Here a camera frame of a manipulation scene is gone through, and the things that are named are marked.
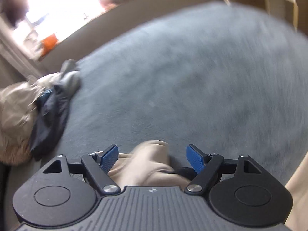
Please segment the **beige zip hoodie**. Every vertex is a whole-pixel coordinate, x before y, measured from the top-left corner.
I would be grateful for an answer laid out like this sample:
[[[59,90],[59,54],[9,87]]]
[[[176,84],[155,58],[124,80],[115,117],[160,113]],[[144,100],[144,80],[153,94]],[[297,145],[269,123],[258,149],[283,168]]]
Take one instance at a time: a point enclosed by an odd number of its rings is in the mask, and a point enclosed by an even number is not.
[[[195,177],[192,168],[170,166],[168,144],[149,140],[137,145],[132,153],[120,153],[108,175],[125,186],[179,186],[184,189]],[[293,197],[293,207],[286,221],[291,230],[307,230],[307,156],[285,186]]]

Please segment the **dark furry garment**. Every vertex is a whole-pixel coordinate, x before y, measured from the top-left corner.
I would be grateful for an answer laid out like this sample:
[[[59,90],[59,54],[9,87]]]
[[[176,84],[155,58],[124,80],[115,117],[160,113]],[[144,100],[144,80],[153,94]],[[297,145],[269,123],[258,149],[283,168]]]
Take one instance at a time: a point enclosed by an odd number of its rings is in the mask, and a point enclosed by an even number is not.
[[[37,80],[42,91],[35,100],[37,118],[29,139],[32,157],[39,161],[61,139],[69,116],[70,100],[81,86],[81,71],[75,60],[63,62],[60,72]]]

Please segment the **grey-blue bed blanket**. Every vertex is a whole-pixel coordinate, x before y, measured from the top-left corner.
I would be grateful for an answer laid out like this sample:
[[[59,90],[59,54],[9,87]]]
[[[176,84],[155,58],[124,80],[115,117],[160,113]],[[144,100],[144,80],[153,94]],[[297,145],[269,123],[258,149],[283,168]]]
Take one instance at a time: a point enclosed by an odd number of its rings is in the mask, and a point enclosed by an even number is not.
[[[151,21],[77,62],[56,148],[10,169],[1,230],[291,230],[285,187],[307,156],[307,37],[240,4]],[[209,156],[191,182],[120,189],[97,163],[116,144]]]

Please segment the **checked pink cloth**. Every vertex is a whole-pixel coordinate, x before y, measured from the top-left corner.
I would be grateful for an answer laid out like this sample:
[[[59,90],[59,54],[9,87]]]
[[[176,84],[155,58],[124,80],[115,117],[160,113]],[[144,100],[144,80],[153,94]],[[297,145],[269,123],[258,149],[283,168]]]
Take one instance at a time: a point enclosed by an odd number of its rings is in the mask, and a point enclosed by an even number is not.
[[[31,159],[29,138],[19,140],[1,132],[1,163],[9,166],[19,166]]]

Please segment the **folded beige garment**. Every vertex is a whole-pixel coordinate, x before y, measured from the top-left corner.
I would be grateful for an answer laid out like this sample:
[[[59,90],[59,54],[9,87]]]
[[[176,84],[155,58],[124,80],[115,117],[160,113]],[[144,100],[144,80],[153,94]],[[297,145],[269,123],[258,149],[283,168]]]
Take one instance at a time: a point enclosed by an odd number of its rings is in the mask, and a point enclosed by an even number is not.
[[[20,145],[30,137],[37,109],[35,100],[60,79],[60,73],[29,77],[1,89],[1,148]]]

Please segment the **orange item on windowsill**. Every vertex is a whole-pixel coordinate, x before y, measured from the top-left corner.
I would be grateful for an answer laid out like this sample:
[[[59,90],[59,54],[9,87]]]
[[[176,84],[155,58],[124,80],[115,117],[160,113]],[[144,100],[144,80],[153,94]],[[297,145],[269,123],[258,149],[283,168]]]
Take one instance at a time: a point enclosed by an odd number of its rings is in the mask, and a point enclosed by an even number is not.
[[[41,41],[41,57],[47,55],[57,45],[58,39],[55,34],[49,35]]]

